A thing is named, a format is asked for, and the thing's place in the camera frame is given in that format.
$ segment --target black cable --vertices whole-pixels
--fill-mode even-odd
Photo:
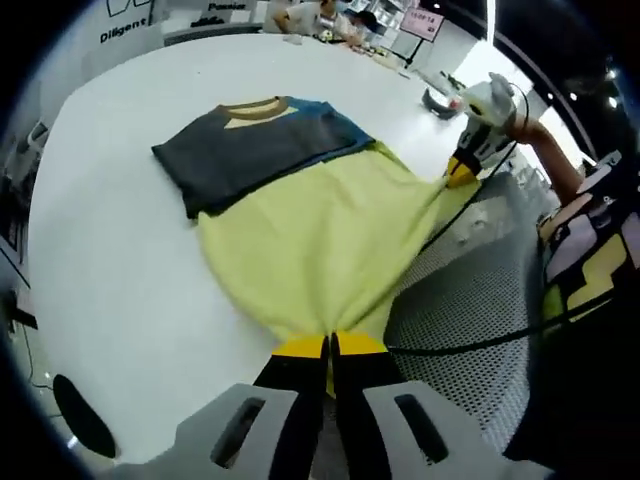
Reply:
[[[522,98],[524,99],[524,105],[525,105],[525,115],[524,115],[524,121],[522,123],[522,129],[526,129],[527,125],[529,124],[529,99],[527,98],[527,96],[525,95],[525,93],[522,91],[522,89],[517,86],[515,83],[509,83],[509,85],[513,85],[514,87],[516,87],[520,93],[522,94]],[[498,169],[504,164],[504,162],[507,161],[507,159],[509,158],[509,156],[513,153],[513,151],[515,150],[516,146],[518,145],[518,142],[513,140],[512,144],[511,144],[511,148],[509,148],[509,150],[507,151],[507,153],[504,155],[504,157],[502,157],[502,159],[498,162],[498,164],[495,166],[495,168],[491,171],[491,173],[489,174],[489,176],[484,180],[484,182],[482,182],[482,185],[480,185],[480,187],[478,188],[478,190],[476,190],[474,192],[473,195],[471,195],[471,198],[469,198],[469,200],[467,200],[467,202],[462,206],[462,208],[460,210],[458,210],[458,213],[456,213],[453,218],[451,220],[449,220],[444,227],[442,227],[440,230],[438,230],[438,232],[431,237],[427,243],[425,243],[422,248],[420,249],[420,252],[418,252],[418,254],[424,252],[428,247],[430,247],[431,245],[433,245],[433,243],[438,240],[447,230],[449,230],[449,227],[451,227],[451,225],[453,225],[453,223],[460,218],[460,216],[467,210],[467,208],[469,208],[471,206],[471,204],[475,203],[476,199],[478,198],[478,196],[480,195],[480,193],[482,192],[482,190],[486,187],[487,182],[489,182],[493,176],[498,172]],[[454,167],[454,171],[460,166],[460,163],[458,163],[458,165],[456,165]]]
[[[48,390],[51,390],[53,392],[53,388],[51,388],[49,385],[38,385],[36,383],[33,383],[33,357],[31,355],[31,345],[29,345],[29,336],[27,335],[27,327],[25,327],[24,325],[22,326],[22,333],[24,334],[24,341],[25,344],[27,345],[27,353],[29,355],[29,378],[27,378],[27,383],[29,383],[32,387],[35,388],[46,388]]]
[[[561,324],[569,323],[569,320],[576,315],[580,315],[588,312],[591,309],[604,305],[606,302],[611,300],[614,296],[613,289],[609,290],[602,295],[599,295],[596,298],[592,298],[588,302],[583,303],[582,305],[568,310],[556,317],[553,317],[542,325],[535,325],[533,327],[526,327],[521,330],[516,330],[515,332],[507,333],[505,335],[501,335],[499,337],[490,338],[488,340],[481,340],[479,342],[469,343],[467,345],[460,345],[457,347],[448,347],[448,348],[438,348],[438,349],[413,349],[413,348],[403,348],[403,347],[393,347],[387,346],[387,350],[391,353],[395,353],[398,355],[410,355],[413,357],[444,357],[448,355],[459,355],[461,353],[474,352],[476,350],[483,350],[489,347],[495,347],[497,345],[502,345],[503,343],[513,342],[514,340],[519,340],[524,337],[528,337],[530,335],[535,335],[537,333],[542,333],[545,330],[556,327]]]
[[[7,252],[5,252],[4,248],[2,248],[1,246],[0,246],[0,252],[2,252],[2,255],[4,256],[4,258],[7,259],[11,267],[13,267],[13,269],[16,271],[16,273],[18,274],[20,279],[24,282],[24,284],[27,286],[27,288],[31,290],[31,284],[29,283],[29,281],[26,278],[24,278],[24,275],[22,275],[22,272],[20,271],[20,269],[16,266],[15,263],[13,263],[13,261],[9,258],[9,255],[7,255]]]

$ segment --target perforated metal panel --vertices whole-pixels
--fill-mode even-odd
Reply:
[[[416,349],[455,347],[535,323],[541,297],[535,221],[510,175],[491,180],[479,202],[407,271],[385,342]],[[528,401],[527,339],[446,357],[396,356],[408,379],[423,380],[478,420],[502,451]]]

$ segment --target pink sign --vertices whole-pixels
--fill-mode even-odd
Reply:
[[[440,30],[444,17],[422,8],[408,8],[404,14],[400,30],[412,33],[428,42],[433,42]]]

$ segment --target yellow towel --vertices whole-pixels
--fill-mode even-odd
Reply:
[[[198,235],[233,302],[280,339],[353,330],[381,340],[394,287],[441,205],[461,205],[477,188],[445,182],[423,182],[377,142],[279,179],[220,216],[201,213]]]

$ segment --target white table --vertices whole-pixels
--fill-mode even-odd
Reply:
[[[238,35],[154,51],[69,97],[33,196],[33,302],[53,371],[109,426],[122,461],[168,448],[181,421],[253,382],[276,346],[221,292],[150,147],[219,103],[292,95],[329,101],[433,179],[464,120],[428,113],[424,88],[341,46]]]

